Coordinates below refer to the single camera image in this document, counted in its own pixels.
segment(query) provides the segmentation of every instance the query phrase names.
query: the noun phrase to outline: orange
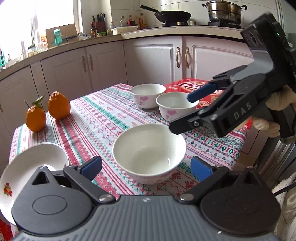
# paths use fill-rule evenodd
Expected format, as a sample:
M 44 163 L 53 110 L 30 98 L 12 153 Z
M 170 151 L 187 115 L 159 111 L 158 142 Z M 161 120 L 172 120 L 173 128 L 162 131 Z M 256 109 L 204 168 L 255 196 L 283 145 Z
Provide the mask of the orange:
M 53 118 L 56 120 L 63 119 L 70 114 L 70 110 L 70 102 L 64 95 L 58 91 L 50 95 L 48 100 L 48 112 Z
M 33 105 L 27 111 L 27 127 L 33 132 L 41 131 L 46 124 L 46 115 L 43 109 Z

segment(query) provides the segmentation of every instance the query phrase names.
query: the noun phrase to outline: cabinet handle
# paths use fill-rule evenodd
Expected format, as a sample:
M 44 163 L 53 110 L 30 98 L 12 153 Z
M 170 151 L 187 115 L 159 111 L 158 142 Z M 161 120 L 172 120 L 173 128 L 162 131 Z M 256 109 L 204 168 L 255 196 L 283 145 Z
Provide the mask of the cabinet handle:
M 92 60 L 91 54 L 89 54 L 89 57 L 91 59 L 91 70 L 94 71 L 94 62 Z
M 177 53 L 176 53 L 176 61 L 177 61 L 177 67 L 180 68 L 179 60 L 178 60 L 178 54 L 180 53 L 180 48 L 177 47 Z
M 189 52 L 189 48 L 186 47 L 186 52 L 185 52 L 186 68 L 189 69 L 189 64 L 188 64 L 188 52 Z
M 86 64 L 85 64 L 85 57 L 84 57 L 84 55 L 82 56 L 82 60 L 83 60 L 83 65 L 84 65 L 84 72 L 86 73 Z

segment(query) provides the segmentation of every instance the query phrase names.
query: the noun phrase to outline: tablecloth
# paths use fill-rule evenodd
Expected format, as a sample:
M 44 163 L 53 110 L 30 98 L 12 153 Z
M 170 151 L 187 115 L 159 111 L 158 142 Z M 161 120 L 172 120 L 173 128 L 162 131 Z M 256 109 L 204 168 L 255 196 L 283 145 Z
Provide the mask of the tablecloth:
M 121 194 L 179 196 L 198 183 L 190 171 L 193 156 L 199 156 L 212 165 L 233 168 L 248 130 L 242 128 L 218 138 L 211 130 L 201 127 L 182 134 L 187 144 L 186 156 L 169 180 L 157 185 L 143 185 L 132 180 L 113 159 L 114 141 L 122 132 L 136 125 L 169 123 L 158 108 L 138 108 L 129 93 L 130 88 L 118 84 L 75 99 L 71 101 L 70 115 L 62 120 L 55 120 L 46 113 L 46 127 L 38 133 L 32 133 L 26 124 L 18 127 L 12 139 L 9 161 L 41 142 L 62 146 L 72 164 L 81 165 L 99 155 L 103 168 L 93 183 L 117 198 Z

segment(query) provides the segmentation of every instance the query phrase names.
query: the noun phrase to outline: gray ribbed surface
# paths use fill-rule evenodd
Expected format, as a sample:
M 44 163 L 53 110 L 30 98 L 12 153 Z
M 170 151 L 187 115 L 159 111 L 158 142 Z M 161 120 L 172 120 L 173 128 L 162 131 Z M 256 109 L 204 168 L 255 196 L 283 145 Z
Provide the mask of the gray ribbed surface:
M 59 237 L 33 237 L 21 233 L 17 241 L 276 241 L 272 234 L 235 238 L 218 234 L 196 207 L 182 205 L 171 196 L 121 196 L 112 205 L 101 205 L 77 230 Z

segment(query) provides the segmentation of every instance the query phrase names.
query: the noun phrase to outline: stainless steel pot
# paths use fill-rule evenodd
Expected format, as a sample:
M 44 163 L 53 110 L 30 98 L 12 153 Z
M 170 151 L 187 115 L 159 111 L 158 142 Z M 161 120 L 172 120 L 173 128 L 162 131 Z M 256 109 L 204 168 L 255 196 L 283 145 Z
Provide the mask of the stainless steel pot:
M 239 6 L 227 1 L 210 1 L 202 6 L 207 8 L 211 22 L 223 21 L 237 25 L 242 22 L 241 11 L 247 10 L 246 5 Z

